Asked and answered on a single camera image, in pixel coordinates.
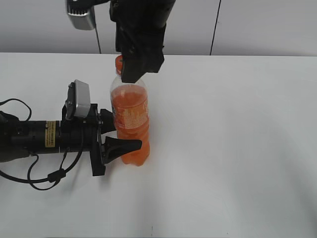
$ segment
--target plastic bottle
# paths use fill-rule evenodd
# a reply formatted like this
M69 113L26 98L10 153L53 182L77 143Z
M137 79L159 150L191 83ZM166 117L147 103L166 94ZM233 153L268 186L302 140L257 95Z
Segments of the plastic bottle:
M117 77L111 86L111 103L118 139L142 140L138 151L121 156L125 164L141 166L150 154L148 95L144 82L122 83L122 56L115 60Z

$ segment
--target warning sticker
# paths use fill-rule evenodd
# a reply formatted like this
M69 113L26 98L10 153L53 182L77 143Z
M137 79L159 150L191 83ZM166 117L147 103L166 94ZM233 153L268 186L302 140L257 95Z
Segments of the warning sticker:
M56 121L47 121L45 129L45 147L55 147Z

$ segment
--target black cable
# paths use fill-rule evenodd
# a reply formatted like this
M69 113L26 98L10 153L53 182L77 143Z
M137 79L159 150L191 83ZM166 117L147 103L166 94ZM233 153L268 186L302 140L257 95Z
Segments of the black cable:
M6 173L2 172L0 170L0 176L4 177L5 179L14 181L14 182L19 182L19 183L30 183L27 179L22 179L22 178L16 178L10 175L7 175ZM43 182L48 182L48 178L43 178L43 179L36 179L36 180L31 180L32 183L43 183Z
M60 163L59 169L62 169L62 166L63 166L64 161L65 161L65 159L66 159L67 153L68 153L69 151L70 151L70 148L69 148L69 147L66 148L66 150L65 150L65 152L64 152L64 155L63 155L63 159L62 159L62 161L61 161L61 163Z
M31 118L31 116L32 116L32 110L31 110L31 108L30 108L25 102L23 102L23 101L20 100L20 99L10 98L10 99L8 99L8 100L5 100L5 101L3 101L3 102L0 102L0 106L4 105L4 104L6 104L6 103L8 103L8 102L10 102L10 101L18 101L18 102L24 104L24 105L29 109L29 116L28 116L28 118L27 118L25 121L28 121L28 120Z
M55 187L56 185L59 184L60 182L60 179L56 180L55 183L51 186L51 187L47 187L47 188L39 188L39 187L36 187L33 183L32 183L32 180L31 180L31 170L33 169L33 167L35 166L35 164L39 161L39 155L37 154L31 154L31 156L36 156L36 160L33 162L33 164L30 166L29 170L28 170L28 175L27 175L27 178L28 178L28 182L29 184L36 190L39 190L39 191L46 191L46 190L49 190L53 187Z

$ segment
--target white table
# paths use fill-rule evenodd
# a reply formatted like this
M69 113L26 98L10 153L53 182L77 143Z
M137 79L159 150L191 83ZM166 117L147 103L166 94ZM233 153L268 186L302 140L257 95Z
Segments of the white table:
M20 98L33 120L57 120L79 79L110 109L114 59L0 54L0 101ZM0 178L1 237L317 237L317 58L166 56L145 82L146 163L118 159L94 178L84 153L46 192ZM15 102L1 110L27 115ZM32 161L0 169L25 178ZM41 156L32 178L60 162Z

